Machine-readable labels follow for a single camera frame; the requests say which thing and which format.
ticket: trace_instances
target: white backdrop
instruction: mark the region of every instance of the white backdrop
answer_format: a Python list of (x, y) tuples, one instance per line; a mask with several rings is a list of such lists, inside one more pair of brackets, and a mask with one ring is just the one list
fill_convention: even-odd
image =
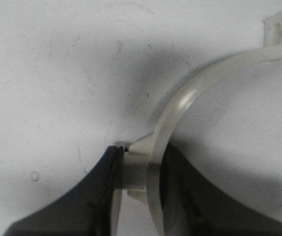
[[(106, 147), (152, 132), (199, 68), (262, 47), (281, 0), (0, 1), (0, 235), (54, 201)], [(206, 92), (173, 143), (211, 181), (282, 221), (282, 61)], [(124, 194), (119, 236), (155, 236)]]

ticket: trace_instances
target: white surface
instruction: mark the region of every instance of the white surface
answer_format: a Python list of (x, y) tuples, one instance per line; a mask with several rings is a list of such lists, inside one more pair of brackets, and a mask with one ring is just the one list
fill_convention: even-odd
[[(0, 235), (108, 145), (152, 132), (194, 69), (261, 47), (263, 20), (280, 10), (272, 0), (0, 1)], [(218, 186), (282, 220), (282, 62), (224, 79), (174, 139)], [(156, 235), (147, 210), (123, 201), (118, 235)]]

